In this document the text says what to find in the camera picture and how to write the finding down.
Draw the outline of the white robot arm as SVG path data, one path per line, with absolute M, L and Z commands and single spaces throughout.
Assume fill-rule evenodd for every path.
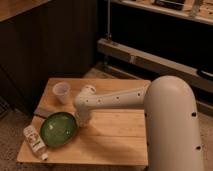
M 143 109 L 148 171 L 204 171 L 196 100 L 183 79 L 161 76 L 147 86 L 107 94 L 86 85 L 74 106 L 80 126 L 87 125 L 94 109 Z

